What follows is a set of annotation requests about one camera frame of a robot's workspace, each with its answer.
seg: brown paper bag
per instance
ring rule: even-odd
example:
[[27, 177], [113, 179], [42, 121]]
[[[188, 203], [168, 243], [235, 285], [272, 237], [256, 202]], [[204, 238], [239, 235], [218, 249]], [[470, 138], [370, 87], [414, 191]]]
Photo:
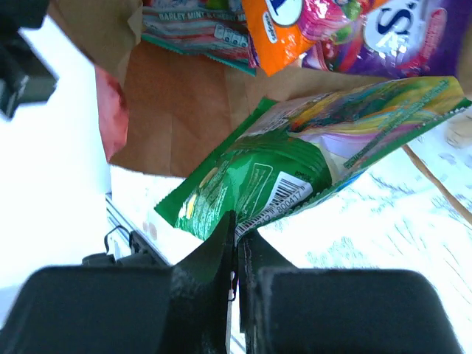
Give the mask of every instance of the brown paper bag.
[[[51, 15], [95, 63], [125, 83], [128, 141], [111, 162], [143, 173], [188, 176], [257, 106], [351, 89], [383, 78], [287, 68], [256, 77], [203, 56], [139, 42], [140, 0], [52, 0]], [[472, 30], [459, 78], [472, 93]]]

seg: colorful packaging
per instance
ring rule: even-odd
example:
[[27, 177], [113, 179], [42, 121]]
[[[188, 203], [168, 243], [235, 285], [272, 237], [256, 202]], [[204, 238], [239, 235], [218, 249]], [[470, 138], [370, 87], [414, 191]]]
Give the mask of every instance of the colorful packaging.
[[144, 0], [142, 38], [181, 54], [205, 54], [250, 74], [240, 0]]
[[251, 64], [267, 75], [293, 63], [316, 41], [387, 0], [243, 0], [251, 33]]
[[206, 240], [237, 213], [236, 236], [314, 207], [370, 165], [471, 105], [453, 77], [415, 77], [256, 111], [156, 206]]
[[317, 42], [298, 66], [391, 78], [455, 75], [471, 0], [391, 0]]

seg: candy wrapper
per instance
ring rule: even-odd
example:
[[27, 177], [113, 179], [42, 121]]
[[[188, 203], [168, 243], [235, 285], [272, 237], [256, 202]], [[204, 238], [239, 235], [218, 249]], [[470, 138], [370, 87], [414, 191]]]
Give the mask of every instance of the candy wrapper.
[[470, 0], [391, 0], [317, 42], [298, 66], [402, 78], [455, 75]]
[[243, 0], [251, 33], [251, 64], [267, 75], [293, 63], [387, 0]]
[[205, 54], [250, 69], [240, 0], [144, 0], [142, 39], [181, 54]]
[[468, 107], [453, 77], [415, 77], [255, 112], [156, 206], [206, 240], [237, 213], [236, 238], [326, 201], [370, 165]]

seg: black object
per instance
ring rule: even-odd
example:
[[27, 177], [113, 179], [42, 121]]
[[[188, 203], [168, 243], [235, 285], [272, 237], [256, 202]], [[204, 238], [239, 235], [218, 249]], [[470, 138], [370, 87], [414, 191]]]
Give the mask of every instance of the black object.
[[[1, 331], [0, 353], [225, 353], [234, 230], [234, 213], [225, 215], [174, 267], [98, 265], [94, 255], [88, 266], [36, 272]], [[145, 248], [133, 255], [152, 254]]]
[[441, 301], [413, 271], [298, 269], [257, 232], [239, 243], [248, 353], [461, 353]]
[[18, 34], [40, 28], [49, 0], [0, 1], [0, 110], [11, 119], [22, 103], [46, 102], [56, 78]]
[[130, 257], [33, 274], [0, 353], [226, 353], [239, 276], [248, 353], [461, 353], [436, 292], [412, 271], [298, 269], [235, 214], [169, 267], [138, 233]]

